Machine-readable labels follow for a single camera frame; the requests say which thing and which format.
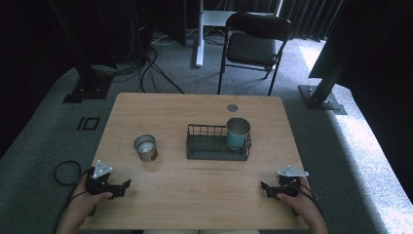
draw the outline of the human hand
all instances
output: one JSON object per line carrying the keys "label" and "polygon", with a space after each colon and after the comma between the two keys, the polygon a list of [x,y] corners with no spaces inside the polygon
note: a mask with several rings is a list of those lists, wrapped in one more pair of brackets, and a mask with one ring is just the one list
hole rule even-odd
{"label": "human hand", "polygon": [[78,233],[80,226],[85,222],[86,217],[94,207],[113,196],[111,192],[91,195],[85,187],[86,179],[87,175],[84,175],[74,190],[71,201],[66,208],[66,213],[58,226],[57,234]]}
{"label": "human hand", "polygon": [[[308,181],[304,177],[300,177],[300,180],[301,184],[304,185],[301,186],[300,189],[311,196],[311,191],[308,189]],[[300,192],[296,197],[291,197],[284,193],[279,193],[277,197],[287,203],[292,209],[294,209],[294,211],[303,217],[306,224],[310,227],[310,232],[312,234],[328,233],[324,219],[319,212],[319,208],[304,194]]]}

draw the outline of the wooden tabletop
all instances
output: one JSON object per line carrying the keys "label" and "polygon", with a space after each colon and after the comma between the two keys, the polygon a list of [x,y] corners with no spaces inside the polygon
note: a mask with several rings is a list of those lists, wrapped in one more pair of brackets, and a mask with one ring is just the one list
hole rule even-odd
{"label": "wooden tabletop", "polygon": [[[234,116],[251,126],[247,161],[186,158],[189,124],[225,125]],[[142,134],[157,141],[153,162],[141,161],[133,148]],[[260,186],[277,186],[276,171],[287,165],[303,169],[279,97],[119,94],[97,160],[113,167],[110,184],[131,179],[131,187],[125,197],[99,204],[84,229],[308,228]]]}

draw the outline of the blue cup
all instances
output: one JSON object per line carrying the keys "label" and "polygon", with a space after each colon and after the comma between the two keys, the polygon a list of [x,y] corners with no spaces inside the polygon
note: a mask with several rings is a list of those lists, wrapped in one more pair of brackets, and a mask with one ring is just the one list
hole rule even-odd
{"label": "blue cup", "polygon": [[227,122],[227,146],[238,150],[243,147],[251,127],[246,119],[234,117]]}

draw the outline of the black metal basket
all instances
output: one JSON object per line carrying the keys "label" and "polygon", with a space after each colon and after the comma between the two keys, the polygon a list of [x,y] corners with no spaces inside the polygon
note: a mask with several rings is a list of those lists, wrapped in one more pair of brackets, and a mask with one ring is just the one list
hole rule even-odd
{"label": "black metal basket", "polygon": [[188,125],[186,155],[188,159],[246,161],[251,147],[248,133],[239,149],[227,146],[227,128],[215,125]]}

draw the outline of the metal cup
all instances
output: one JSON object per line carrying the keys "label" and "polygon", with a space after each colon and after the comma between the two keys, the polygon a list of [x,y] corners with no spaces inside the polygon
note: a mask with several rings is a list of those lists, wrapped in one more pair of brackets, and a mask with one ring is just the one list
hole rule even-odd
{"label": "metal cup", "polygon": [[151,135],[138,136],[134,141],[134,148],[140,159],[144,162],[154,161],[158,156],[156,140]]}
{"label": "metal cup", "polygon": [[245,144],[251,127],[248,121],[241,117],[234,117],[227,122],[227,146],[238,150]]}

